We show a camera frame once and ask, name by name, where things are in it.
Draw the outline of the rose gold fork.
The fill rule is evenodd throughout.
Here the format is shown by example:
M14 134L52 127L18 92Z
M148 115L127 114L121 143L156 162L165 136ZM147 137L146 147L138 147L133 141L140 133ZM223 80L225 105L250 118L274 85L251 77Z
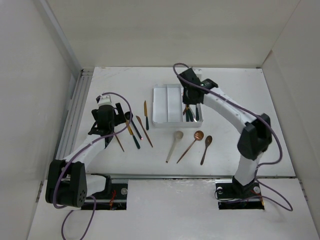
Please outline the rose gold fork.
M116 138L116 140L117 140L117 142L118 142L118 144L119 144L119 146L120 146L121 150L122 150L123 152L125 152L125 150L124 150L124 148L123 148L123 145L122 145L122 143L121 143L121 141L120 141L120 139L119 139L118 135L114 135L114 136L115 136L115 138Z

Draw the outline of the dark wooden spoon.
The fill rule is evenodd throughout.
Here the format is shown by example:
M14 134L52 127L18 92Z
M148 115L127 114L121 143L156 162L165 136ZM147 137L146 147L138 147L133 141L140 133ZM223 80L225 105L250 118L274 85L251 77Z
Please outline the dark wooden spoon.
M202 158L201 158L201 161L200 161L200 165L202 166L205 162L205 158L206 158L206 153L207 153L207 150L208 150L208 147L210 146L210 144L212 143L213 141L213 137L211 135L208 135L205 139L205 149L204 149L204 152L203 152L203 155L202 155Z

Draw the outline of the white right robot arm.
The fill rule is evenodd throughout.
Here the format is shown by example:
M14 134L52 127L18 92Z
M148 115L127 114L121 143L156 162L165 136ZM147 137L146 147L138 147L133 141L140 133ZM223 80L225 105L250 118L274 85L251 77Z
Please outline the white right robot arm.
M254 116L226 95L210 79L200 81L192 68L177 75L183 86L183 102L187 105L203 104L224 117L240 133L237 149L240 160L232 182L229 184L233 199L244 199L255 181L256 169L263 153L272 142L267 114Z

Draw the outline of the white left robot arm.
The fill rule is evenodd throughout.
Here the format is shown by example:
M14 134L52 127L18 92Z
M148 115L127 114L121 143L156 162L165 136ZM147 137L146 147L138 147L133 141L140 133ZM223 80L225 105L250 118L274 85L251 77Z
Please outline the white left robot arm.
M45 200L57 209L80 208L94 194L100 198L111 195L110 177L88 174L86 168L92 160L107 148L115 135L115 127L126 123L125 114L118 102L100 104L91 111L94 124L84 142L64 159L55 159L49 165Z

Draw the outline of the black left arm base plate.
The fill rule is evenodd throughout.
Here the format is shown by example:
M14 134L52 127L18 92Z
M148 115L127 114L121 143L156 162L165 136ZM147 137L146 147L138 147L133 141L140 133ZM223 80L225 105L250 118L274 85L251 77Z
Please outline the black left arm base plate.
M87 193L81 210L116 211L127 209L129 183L125 179L112 179L109 175L89 175Z

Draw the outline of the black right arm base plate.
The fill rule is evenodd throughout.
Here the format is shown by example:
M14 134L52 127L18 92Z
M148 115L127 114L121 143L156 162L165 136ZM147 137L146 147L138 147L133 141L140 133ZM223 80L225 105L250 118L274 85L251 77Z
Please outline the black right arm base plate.
M214 196L219 210L264 210L261 188L257 182L242 193L236 192L232 182L217 182Z

